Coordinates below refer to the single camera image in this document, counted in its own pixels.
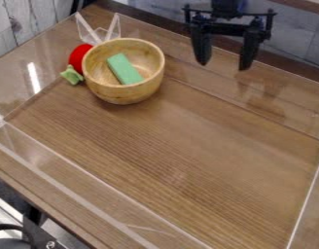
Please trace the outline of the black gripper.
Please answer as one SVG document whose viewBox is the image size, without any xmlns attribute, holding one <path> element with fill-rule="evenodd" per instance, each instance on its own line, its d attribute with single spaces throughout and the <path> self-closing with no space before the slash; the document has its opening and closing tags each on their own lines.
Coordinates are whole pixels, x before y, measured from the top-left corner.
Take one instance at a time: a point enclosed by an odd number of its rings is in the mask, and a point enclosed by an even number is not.
<svg viewBox="0 0 319 249">
<path fill-rule="evenodd" d="M 276 16 L 273 10 L 248 13 L 244 3 L 210 3 L 208 10 L 185 4 L 181 10 L 197 63 L 205 66 L 209 61 L 212 35 L 243 37 L 239 70 L 248 70 L 256 57 L 259 42 L 271 38 Z"/>
</svg>

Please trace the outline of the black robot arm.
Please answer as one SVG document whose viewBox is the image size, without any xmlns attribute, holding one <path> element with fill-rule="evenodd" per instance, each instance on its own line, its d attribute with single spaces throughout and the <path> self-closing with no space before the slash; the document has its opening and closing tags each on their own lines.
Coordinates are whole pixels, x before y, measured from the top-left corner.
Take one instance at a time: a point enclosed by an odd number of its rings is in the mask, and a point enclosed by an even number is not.
<svg viewBox="0 0 319 249">
<path fill-rule="evenodd" d="M 189 32 L 194 59 L 205 66 L 210 56 L 210 40 L 214 35 L 243 38 L 239 54 L 239 70 L 245 71 L 256 58 L 259 45 L 271 38 L 276 13 L 248 13 L 247 0 L 209 0 L 209 9 L 200 10 L 185 4 L 181 8 Z"/>
</svg>

